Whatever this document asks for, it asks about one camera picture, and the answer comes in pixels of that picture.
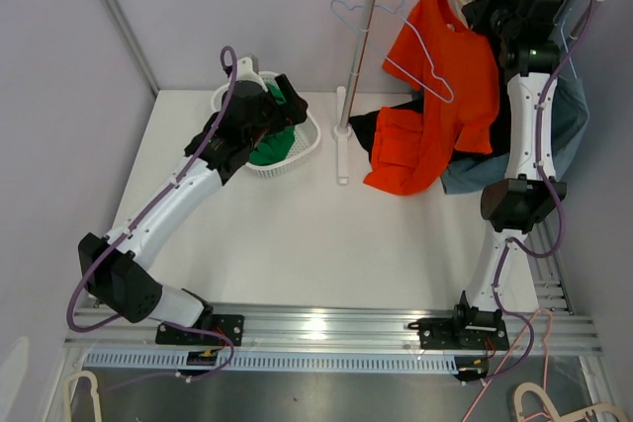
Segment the green t shirt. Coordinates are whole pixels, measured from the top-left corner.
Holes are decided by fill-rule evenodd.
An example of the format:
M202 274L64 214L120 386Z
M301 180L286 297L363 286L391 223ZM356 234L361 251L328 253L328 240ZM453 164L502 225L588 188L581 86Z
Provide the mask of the green t shirt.
M286 126L282 131L266 135L249 155L254 166L274 165L286 159L295 143L295 127Z

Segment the orange t shirt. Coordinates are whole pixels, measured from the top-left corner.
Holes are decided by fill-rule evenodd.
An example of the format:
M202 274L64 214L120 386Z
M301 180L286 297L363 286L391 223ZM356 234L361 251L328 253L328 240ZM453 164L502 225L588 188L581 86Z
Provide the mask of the orange t shirt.
M366 185L397 196L429 188L448 167L454 150L492 153L490 126L499 109L496 62L486 37L467 30L447 0L419 0L409 20L420 32L435 64L454 92L445 104L384 60L384 70L423 95L420 112L384 107L377 119ZM444 97L414 33L403 26L388 56Z

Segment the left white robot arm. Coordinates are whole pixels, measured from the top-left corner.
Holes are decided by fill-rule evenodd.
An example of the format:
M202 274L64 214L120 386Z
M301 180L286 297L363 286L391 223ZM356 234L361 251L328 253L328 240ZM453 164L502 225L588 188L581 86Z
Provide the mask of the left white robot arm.
M150 267L171 235L248 162L264 137L301 124L308 115L307 102L284 74L269 81L241 76L230 82L223 100L163 188L127 221L103 237L86 234L78 246L83 289L131 323L150 318L177 325L192 344L212 335L213 319L203 313L206 303L160 284Z

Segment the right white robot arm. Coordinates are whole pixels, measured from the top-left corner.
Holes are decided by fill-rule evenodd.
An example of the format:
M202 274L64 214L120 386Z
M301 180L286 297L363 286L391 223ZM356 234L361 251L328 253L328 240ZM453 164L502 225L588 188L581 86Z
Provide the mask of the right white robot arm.
M567 187L557 179L551 118L560 50L551 40L564 0L475 0L464 8L471 28L499 42L498 63L510 109L503 179L484 187L486 236L471 283L454 307L450 335L461 347L499 337L510 263L527 234L558 210Z

